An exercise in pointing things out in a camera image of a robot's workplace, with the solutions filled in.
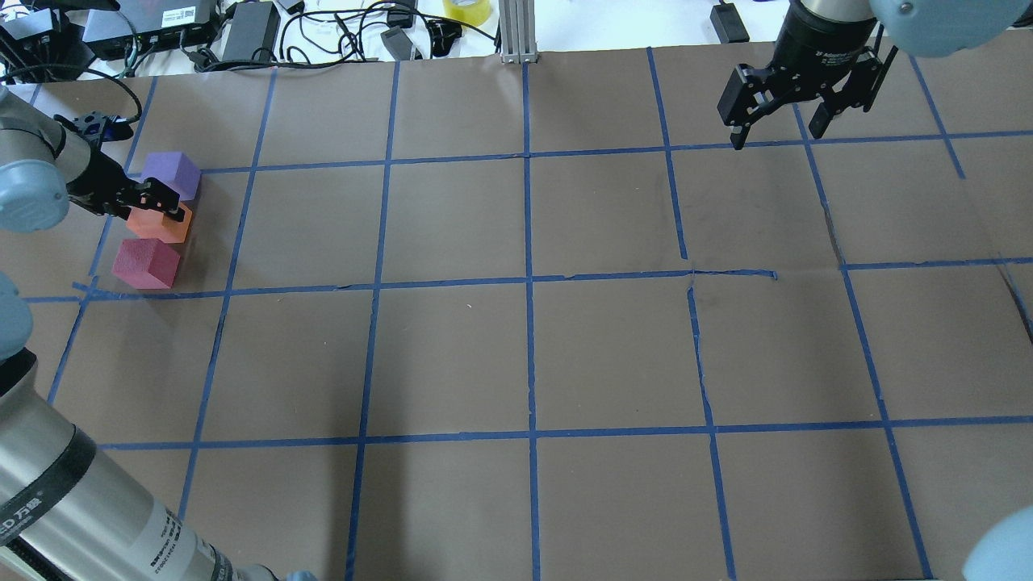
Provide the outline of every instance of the block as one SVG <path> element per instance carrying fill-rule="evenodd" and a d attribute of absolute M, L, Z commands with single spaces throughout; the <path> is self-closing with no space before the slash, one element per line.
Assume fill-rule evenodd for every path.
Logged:
<path fill-rule="evenodd" d="M 180 194 L 180 202 L 196 197 L 200 170 L 182 151 L 151 153 L 144 161 L 140 180 L 155 178 Z"/>
<path fill-rule="evenodd" d="M 171 288 L 180 255 L 164 242 L 127 238 L 119 246 L 112 274 L 140 290 Z"/>
<path fill-rule="evenodd" d="M 126 226 L 140 238 L 156 238 L 165 244 L 180 244 L 186 241 L 190 220 L 193 219 L 193 212 L 182 202 L 180 208 L 186 213 L 182 222 L 177 222 L 157 210 L 133 208 L 129 212 Z"/>

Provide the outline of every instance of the orange cube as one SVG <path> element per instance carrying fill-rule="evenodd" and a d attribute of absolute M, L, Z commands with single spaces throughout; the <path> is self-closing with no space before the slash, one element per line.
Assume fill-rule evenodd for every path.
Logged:
<path fill-rule="evenodd" d="M 143 239 L 155 238 L 165 244 L 180 244 L 187 239 L 187 232 L 190 230 L 190 220 L 193 213 L 190 209 L 180 203 L 185 216 L 182 222 L 177 222 L 157 210 L 140 210 L 133 208 L 129 212 L 129 219 L 126 226 L 133 234 Z"/>

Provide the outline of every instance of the white surface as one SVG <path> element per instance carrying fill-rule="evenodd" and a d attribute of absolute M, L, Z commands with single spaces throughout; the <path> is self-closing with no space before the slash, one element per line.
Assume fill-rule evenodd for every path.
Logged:
<path fill-rule="evenodd" d="M 492 2 L 492 16 L 481 25 L 489 34 L 495 34 L 498 25 L 498 0 Z M 418 0 L 417 7 L 428 14 L 444 14 L 443 0 Z M 368 6 L 372 0 L 307 0 L 306 9 L 327 10 L 359 8 Z M 715 44 L 717 34 L 710 23 L 710 12 L 717 0 L 537 0 L 535 2 L 535 23 L 538 39 L 538 50 L 546 51 L 601 51 L 608 49 L 636 49 L 644 47 L 667 47 L 680 44 Z M 5 7 L 18 4 L 18 0 L 3 0 Z M 774 40 L 782 26 L 782 19 L 788 8 L 788 0 L 738 0 L 743 22 L 752 40 Z M 21 9 L 8 9 L 5 17 L 20 12 Z M 73 20 L 85 22 L 80 13 Z M 281 11 L 281 32 L 289 20 L 289 16 Z M 383 20 L 378 16 L 373 20 Z M 351 30 L 357 31 L 357 21 L 348 23 Z M 383 26 L 369 29 L 365 34 L 364 43 L 368 58 L 393 60 L 380 42 L 380 32 Z M 319 25 L 311 21 L 305 23 L 306 33 L 316 42 L 326 48 L 336 47 L 340 31 L 336 25 Z M 407 31 L 409 38 L 419 48 L 424 55 L 430 55 L 430 41 L 426 29 L 419 19 L 416 25 Z M 212 47 L 215 54 L 222 52 L 225 33 Z M 298 21 L 286 31 L 284 45 L 295 45 L 305 51 L 313 62 L 336 60 L 330 55 L 312 47 L 302 38 Z M 487 56 L 495 52 L 492 41 L 472 31 L 466 31 L 463 38 L 456 42 L 449 58 Z M 292 52 L 294 60 L 304 60 L 296 52 Z M 95 61 L 93 67 L 109 73 L 122 70 L 121 61 Z M 159 53 L 148 57 L 139 67 L 138 75 L 179 74 L 192 72 L 193 65 L 179 51 Z"/>

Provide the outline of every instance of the barcode sticker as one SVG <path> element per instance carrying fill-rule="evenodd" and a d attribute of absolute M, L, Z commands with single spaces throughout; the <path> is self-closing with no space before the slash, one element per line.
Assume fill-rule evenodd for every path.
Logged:
<path fill-rule="evenodd" d="M 182 26 L 184 24 L 193 24 L 194 19 L 197 16 L 196 7 L 189 8 L 176 8 L 175 10 L 165 10 L 161 13 L 161 28 L 168 28 L 170 26 Z"/>

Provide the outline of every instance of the yellow object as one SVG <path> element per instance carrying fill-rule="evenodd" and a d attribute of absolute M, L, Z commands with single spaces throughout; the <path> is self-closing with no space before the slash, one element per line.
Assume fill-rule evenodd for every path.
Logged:
<path fill-rule="evenodd" d="M 488 0 L 444 0 L 444 4 L 446 17 L 470 26 L 480 26 L 492 16 Z"/>

